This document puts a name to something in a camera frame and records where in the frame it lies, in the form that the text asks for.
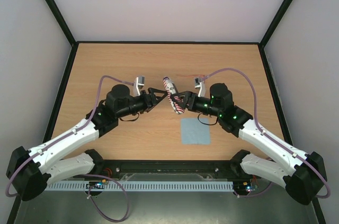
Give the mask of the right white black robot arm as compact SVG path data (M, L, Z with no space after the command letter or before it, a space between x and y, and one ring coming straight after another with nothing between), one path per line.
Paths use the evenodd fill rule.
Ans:
M178 93L173 86L166 88L173 107L217 118L219 125L237 138L254 145L270 159L246 153L231 164L237 177L259 176L283 188L298 203L308 205L327 182L323 157L300 150L262 127L252 115L236 106L232 92L224 83L210 87L206 98L190 91Z

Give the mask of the striped sunglasses case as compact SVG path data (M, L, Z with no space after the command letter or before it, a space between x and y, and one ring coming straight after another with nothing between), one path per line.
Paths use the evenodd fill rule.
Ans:
M178 93L174 82L168 76L165 76L163 78L163 84L164 84L165 91L167 92L167 98L168 98L174 112L178 115L184 114L185 110L183 108L181 108L176 102L174 102L171 99L172 95L175 95L175 94Z

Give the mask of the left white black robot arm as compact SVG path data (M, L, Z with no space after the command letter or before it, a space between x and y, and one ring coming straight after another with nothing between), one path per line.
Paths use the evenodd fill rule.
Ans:
M71 129L36 147L16 148L12 151L6 171L9 185L16 190L15 195L22 201L29 201L51 183L95 173L101 164L97 152L90 150L75 158L64 157L113 130L120 118L149 112L166 96L166 91L155 88L132 96L128 86L115 85L106 98Z

